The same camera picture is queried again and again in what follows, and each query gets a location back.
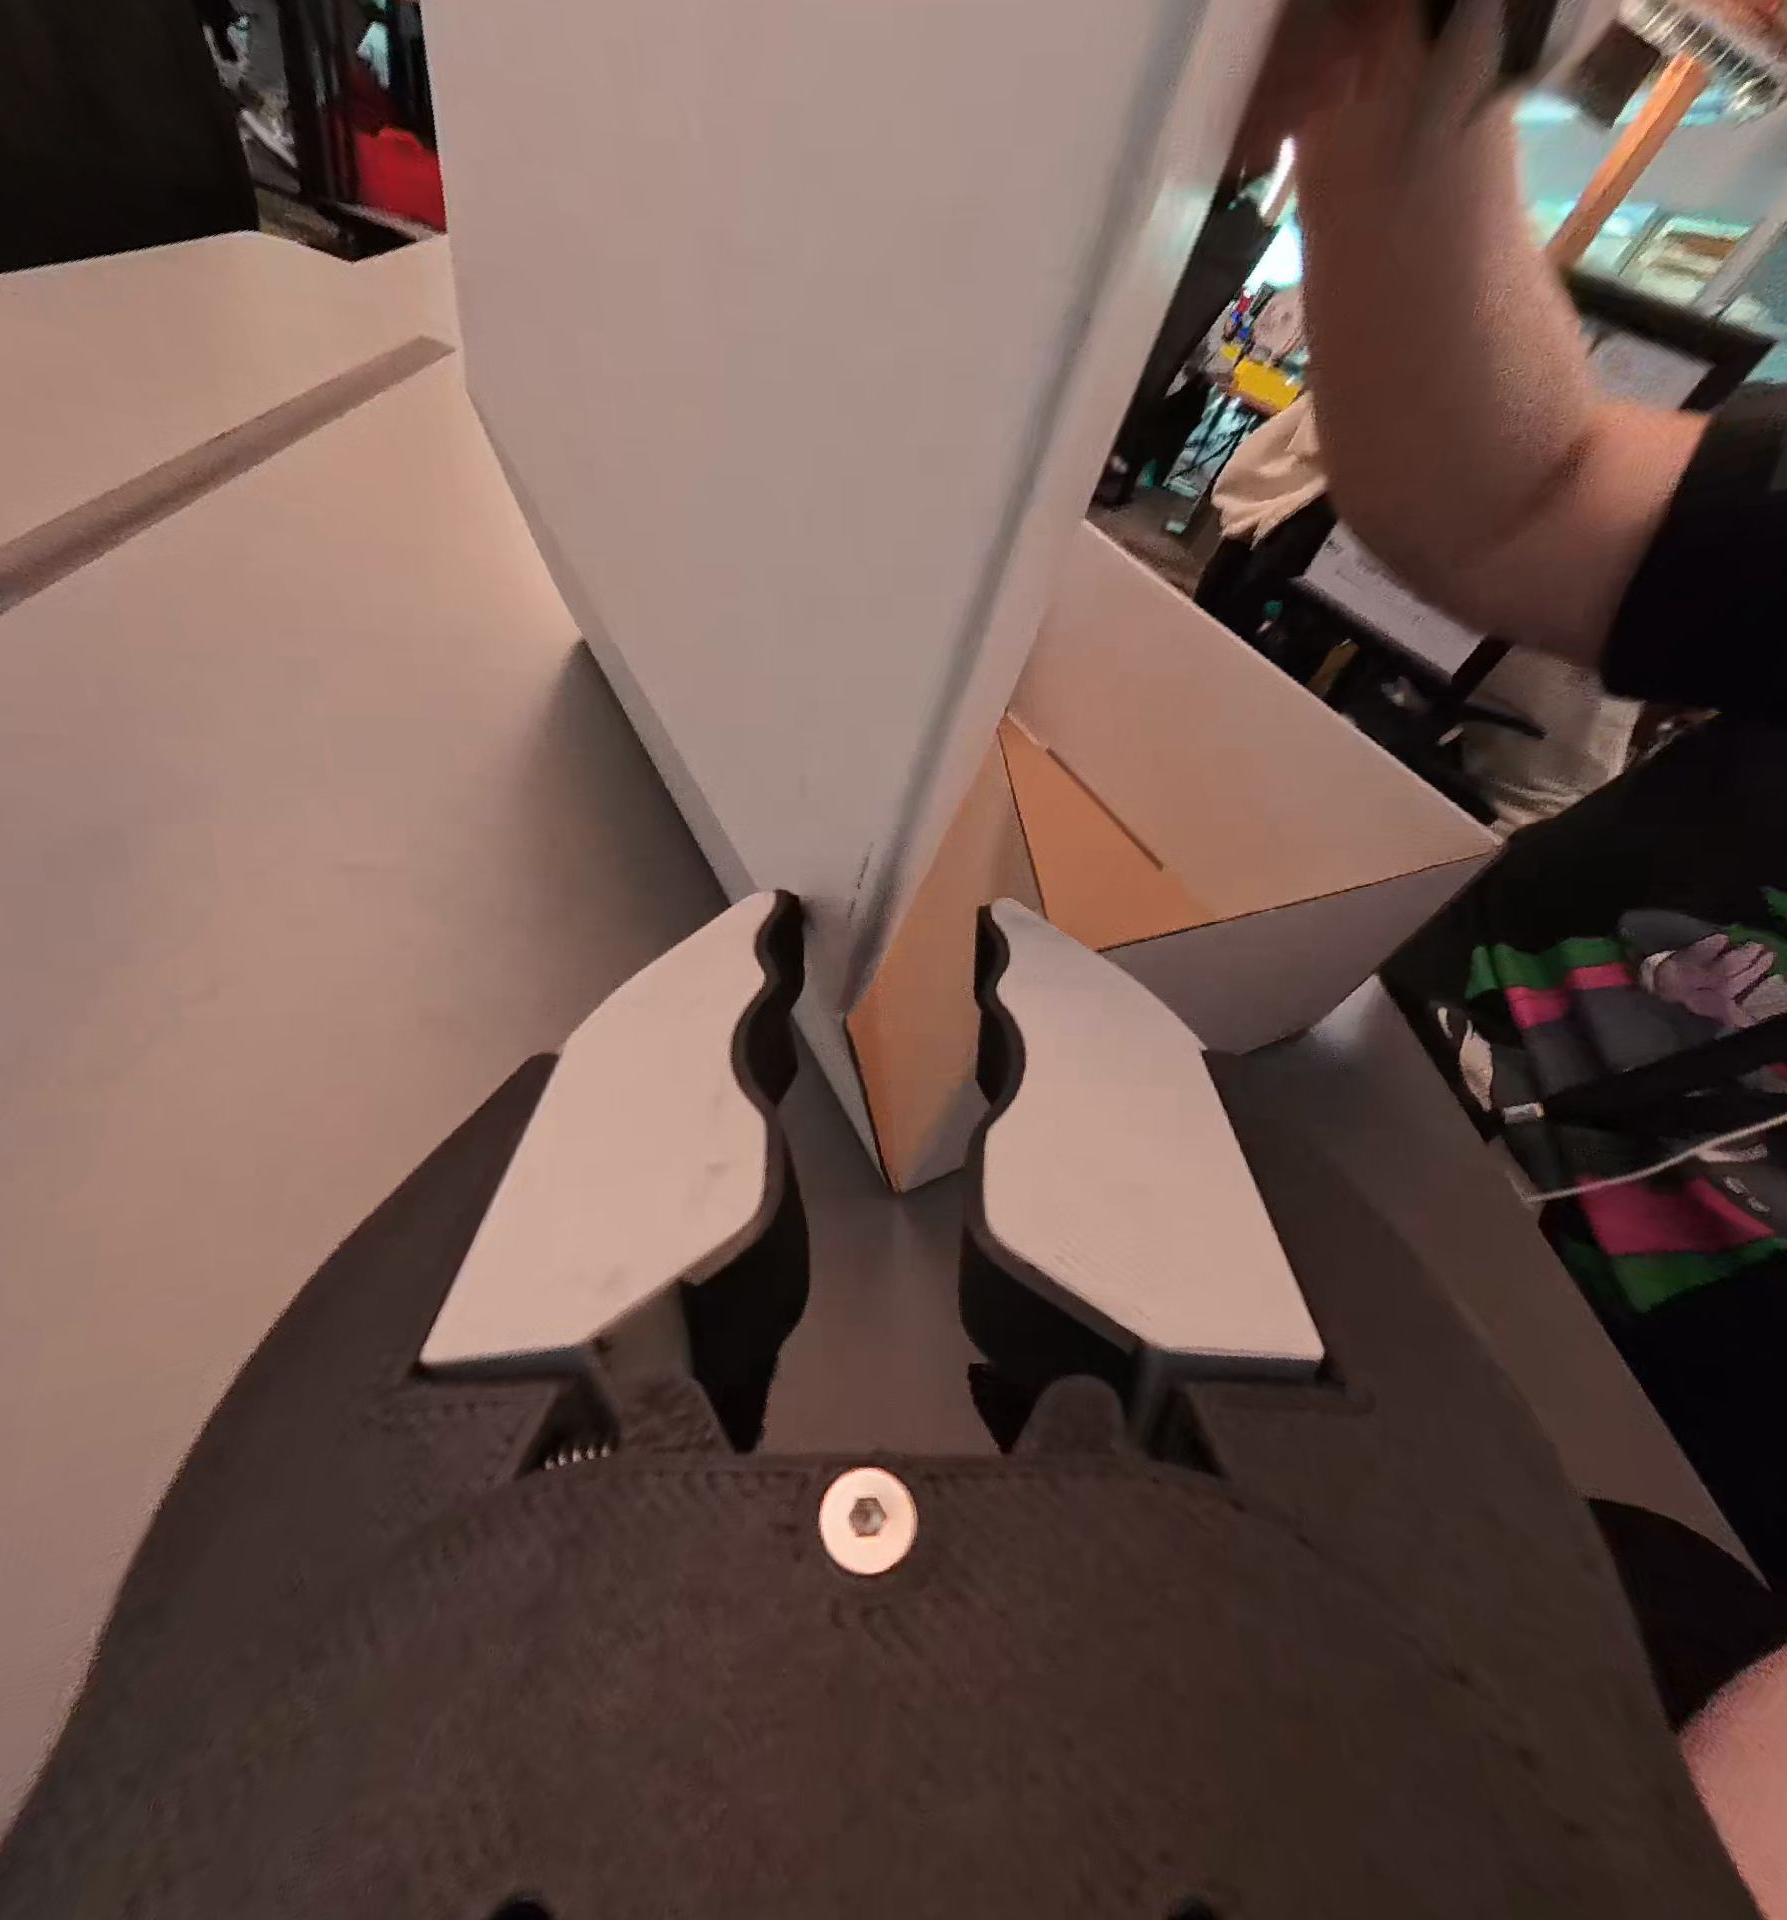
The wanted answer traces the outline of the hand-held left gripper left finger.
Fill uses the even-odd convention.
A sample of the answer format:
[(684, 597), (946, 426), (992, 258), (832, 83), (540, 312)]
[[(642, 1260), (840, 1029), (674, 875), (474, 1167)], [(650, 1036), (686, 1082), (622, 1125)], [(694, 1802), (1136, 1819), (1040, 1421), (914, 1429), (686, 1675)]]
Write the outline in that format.
[(568, 1039), (442, 1307), (428, 1374), (518, 1374), (720, 1278), (784, 1200), (804, 911), (728, 907)]

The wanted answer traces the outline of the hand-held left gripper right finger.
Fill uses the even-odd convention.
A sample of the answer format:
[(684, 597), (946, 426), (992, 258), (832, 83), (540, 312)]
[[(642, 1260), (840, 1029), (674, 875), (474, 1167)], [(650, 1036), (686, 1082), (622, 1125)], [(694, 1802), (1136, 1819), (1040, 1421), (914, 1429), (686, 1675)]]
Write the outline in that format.
[(988, 1280), (1112, 1381), (1313, 1381), (1321, 1332), (1208, 1054), (1146, 986), (1018, 900), (980, 912), (962, 1317), (996, 1366)]

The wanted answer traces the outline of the white cardboard box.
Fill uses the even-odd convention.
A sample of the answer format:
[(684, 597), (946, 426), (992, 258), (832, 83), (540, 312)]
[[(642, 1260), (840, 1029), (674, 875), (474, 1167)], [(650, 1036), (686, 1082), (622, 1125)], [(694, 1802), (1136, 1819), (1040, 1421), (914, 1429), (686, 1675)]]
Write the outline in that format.
[(1088, 521), (1285, 5), (430, 5), (466, 381), (874, 1181), (960, 1167), (1016, 885), (1216, 1053), (1495, 836)]

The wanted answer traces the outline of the person in black shirt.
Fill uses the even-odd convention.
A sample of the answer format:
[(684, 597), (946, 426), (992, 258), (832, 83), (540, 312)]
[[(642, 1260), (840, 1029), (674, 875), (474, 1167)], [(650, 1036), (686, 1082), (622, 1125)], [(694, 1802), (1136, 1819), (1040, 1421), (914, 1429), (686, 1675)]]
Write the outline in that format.
[(1385, 969), (1757, 1575), (1593, 1505), (1673, 1727), (1787, 1641), (1787, 387), (1705, 433), (1601, 656), (1687, 727)]

